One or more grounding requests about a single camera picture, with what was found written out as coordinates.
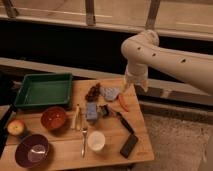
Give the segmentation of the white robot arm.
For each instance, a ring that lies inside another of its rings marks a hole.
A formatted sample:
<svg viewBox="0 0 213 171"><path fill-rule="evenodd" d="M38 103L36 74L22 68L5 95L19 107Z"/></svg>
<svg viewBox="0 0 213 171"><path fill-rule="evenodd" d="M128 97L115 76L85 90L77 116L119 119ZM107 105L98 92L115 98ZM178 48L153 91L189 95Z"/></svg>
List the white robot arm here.
<svg viewBox="0 0 213 171"><path fill-rule="evenodd" d="M213 55L161 48L153 30L126 39L121 52L127 59L126 85L139 85L147 91L148 67L152 67L213 95Z"/></svg>

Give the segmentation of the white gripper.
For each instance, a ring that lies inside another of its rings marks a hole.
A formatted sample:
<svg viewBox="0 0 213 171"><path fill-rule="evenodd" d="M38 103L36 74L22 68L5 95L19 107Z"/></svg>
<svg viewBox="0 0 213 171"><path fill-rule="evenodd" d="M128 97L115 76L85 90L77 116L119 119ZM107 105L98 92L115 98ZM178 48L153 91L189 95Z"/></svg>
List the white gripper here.
<svg viewBox="0 0 213 171"><path fill-rule="evenodd" d="M127 90L131 85L140 86L145 92L148 91L148 67L146 65L127 65L124 75L124 88Z"/></svg>

